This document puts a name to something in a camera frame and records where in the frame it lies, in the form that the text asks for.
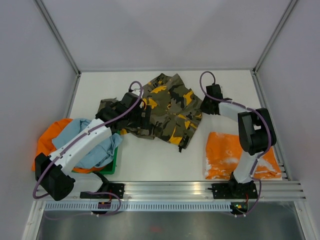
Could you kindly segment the camouflage trousers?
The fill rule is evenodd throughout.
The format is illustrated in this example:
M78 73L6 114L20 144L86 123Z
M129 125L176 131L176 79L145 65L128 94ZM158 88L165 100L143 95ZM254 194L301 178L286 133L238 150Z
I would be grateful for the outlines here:
M188 147L202 120L202 100L185 86L178 74L168 76L162 73L142 89L130 88L128 93L140 96L151 106L150 126L148 129L123 128L118 132L148 140L158 138L176 145L180 151ZM109 102L121 100L102 99L98 111Z

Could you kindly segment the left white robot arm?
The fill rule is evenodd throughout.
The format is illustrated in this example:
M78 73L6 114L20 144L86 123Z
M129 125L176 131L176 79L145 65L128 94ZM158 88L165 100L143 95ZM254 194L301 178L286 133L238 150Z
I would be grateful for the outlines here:
M151 110L146 100L133 92L127 92L120 101L106 103L90 124L68 143L50 155L36 156L33 198L41 199L37 195L39 187L45 190L45 196L55 201L67 197L76 183L71 177L76 164L102 141L126 127L147 129Z

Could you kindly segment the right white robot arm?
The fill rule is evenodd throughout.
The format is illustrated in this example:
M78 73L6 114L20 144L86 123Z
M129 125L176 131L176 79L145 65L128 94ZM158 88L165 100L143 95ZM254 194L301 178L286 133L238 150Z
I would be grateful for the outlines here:
M205 94L202 112L220 115L237 122L238 139L242 148L239 163L231 172L227 183L211 185L214 199L242 199L245 194L258 199L254 174L259 161L277 142L274 126L268 109L253 109L230 98L224 98L219 84L200 89Z

